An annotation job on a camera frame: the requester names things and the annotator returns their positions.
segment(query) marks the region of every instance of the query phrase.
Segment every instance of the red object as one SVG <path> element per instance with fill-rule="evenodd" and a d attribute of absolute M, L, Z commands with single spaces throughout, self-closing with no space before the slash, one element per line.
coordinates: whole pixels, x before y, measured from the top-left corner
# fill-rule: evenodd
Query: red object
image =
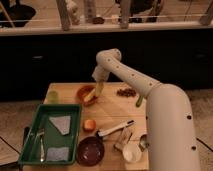
<path fill-rule="evenodd" d="M 85 85 L 83 87 L 81 87 L 78 91 L 77 91 L 77 97 L 80 101 L 81 104 L 83 104 L 84 106 L 89 106 L 94 104 L 97 101 L 97 97 L 93 97 L 90 101 L 85 102 L 84 98 L 95 88 L 95 86 L 93 85 Z"/>
<path fill-rule="evenodd" d="M 96 128 L 96 122 L 93 119 L 87 119 L 84 121 L 83 129 L 87 132 L 92 132 Z"/>

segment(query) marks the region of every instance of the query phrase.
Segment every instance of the green plastic dish rack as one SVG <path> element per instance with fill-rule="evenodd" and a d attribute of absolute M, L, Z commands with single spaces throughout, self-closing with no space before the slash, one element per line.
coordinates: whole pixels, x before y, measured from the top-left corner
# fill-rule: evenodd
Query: green plastic dish rack
<path fill-rule="evenodd" d="M 25 140 L 18 159 L 20 165 L 71 165 L 75 162 L 76 148 L 80 128 L 82 106 L 80 104 L 41 104 L 38 106 L 32 126 Z M 51 123 L 49 117 L 71 116 L 70 131 L 62 135 Z M 69 157 L 66 161 L 40 161 L 41 139 L 39 130 L 44 129 L 44 154 L 50 147 L 68 147 Z"/>

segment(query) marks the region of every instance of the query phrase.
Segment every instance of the cup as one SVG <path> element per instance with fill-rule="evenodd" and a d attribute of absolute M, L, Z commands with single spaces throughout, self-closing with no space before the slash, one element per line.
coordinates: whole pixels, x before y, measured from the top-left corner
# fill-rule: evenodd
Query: cup
<path fill-rule="evenodd" d="M 56 91 L 49 91 L 46 96 L 47 103 L 57 104 L 59 101 L 58 93 Z"/>
<path fill-rule="evenodd" d="M 123 157 L 128 163 L 136 163 L 141 159 L 142 152 L 137 144 L 128 143 L 123 147 Z"/>

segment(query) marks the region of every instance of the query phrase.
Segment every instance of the small bowl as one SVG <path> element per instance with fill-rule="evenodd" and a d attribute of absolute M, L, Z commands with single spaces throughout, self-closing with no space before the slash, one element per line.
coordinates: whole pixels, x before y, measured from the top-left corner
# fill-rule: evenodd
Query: small bowl
<path fill-rule="evenodd" d="M 138 145 L 128 143 L 123 148 L 123 157 L 128 163 L 136 163 L 141 159 L 141 149 Z"/>
<path fill-rule="evenodd" d="M 104 152 L 103 142 L 95 136 L 90 136 L 79 143 L 76 160 L 80 165 L 94 166 L 103 159 Z"/>
<path fill-rule="evenodd" d="M 98 98 L 93 97 L 90 101 L 85 102 L 84 98 L 95 88 L 94 85 L 84 85 L 77 91 L 77 98 L 84 106 L 89 106 L 97 102 Z"/>

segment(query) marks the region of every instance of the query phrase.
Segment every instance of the wooden cutting board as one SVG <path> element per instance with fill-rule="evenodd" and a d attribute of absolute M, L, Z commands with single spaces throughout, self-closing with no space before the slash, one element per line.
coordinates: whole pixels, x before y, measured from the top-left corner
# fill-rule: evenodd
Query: wooden cutting board
<path fill-rule="evenodd" d="M 95 83 L 52 83 L 48 92 L 56 91 L 58 93 L 58 103 L 60 104 L 76 104 L 76 92 L 80 87 L 86 84 Z M 145 121 L 145 100 L 140 107 L 136 107 L 135 103 L 139 97 L 120 97 L 116 94 L 117 90 L 129 87 L 125 83 L 105 83 L 102 94 L 94 105 L 82 108 L 81 125 L 79 132 L 79 141 L 87 136 L 94 135 L 95 132 L 85 133 L 82 128 L 85 119 L 95 119 L 98 129 L 107 129 L 119 123 L 134 120 L 135 123 L 129 127 L 133 135 L 130 139 L 131 143 L 138 145 L 139 139 L 146 134 Z M 72 166 L 67 167 L 32 167 L 24 166 L 24 171 L 41 171 L 41 170 L 57 170 L 57 171 L 83 171 L 83 170 L 149 170 L 148 152 L 142 153 L 141 160 L 137 163 L 130 164 L 124 161 L 122 153 L 114 148 L 114 144 L 118 139 L 121 131 L 113 133 L 104 141 L 105 155 L 103 160 L 94 167 L 83 167 L 75 162 Z"/>

